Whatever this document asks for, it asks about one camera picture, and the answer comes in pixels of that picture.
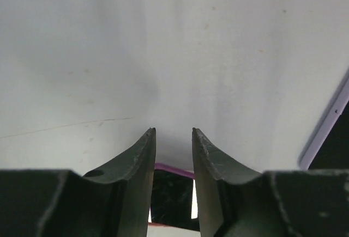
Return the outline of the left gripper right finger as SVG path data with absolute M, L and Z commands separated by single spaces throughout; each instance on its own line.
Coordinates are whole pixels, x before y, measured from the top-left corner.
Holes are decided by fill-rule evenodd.
M 259 173 L 192 131 L 202 236 L 348 236 L 348 170 Z

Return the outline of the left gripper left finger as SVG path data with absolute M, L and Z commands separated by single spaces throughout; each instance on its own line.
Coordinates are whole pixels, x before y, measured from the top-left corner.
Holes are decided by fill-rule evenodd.
M 146 236 L 155 154 L 150 128 L 85 175 L 1 170 L 1 236 Z

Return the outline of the black phone purple edge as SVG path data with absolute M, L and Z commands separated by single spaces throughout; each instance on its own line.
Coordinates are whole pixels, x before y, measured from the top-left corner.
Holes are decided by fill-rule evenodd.
M 200 230 L 192 171 L 155 164 L 148 222 L 196 232 Z

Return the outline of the black phone teal edge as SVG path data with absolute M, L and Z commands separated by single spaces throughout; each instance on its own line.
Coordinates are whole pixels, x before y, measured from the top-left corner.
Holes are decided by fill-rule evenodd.
M 348 169 L 348 110 L 335 123 L 309 169 Z

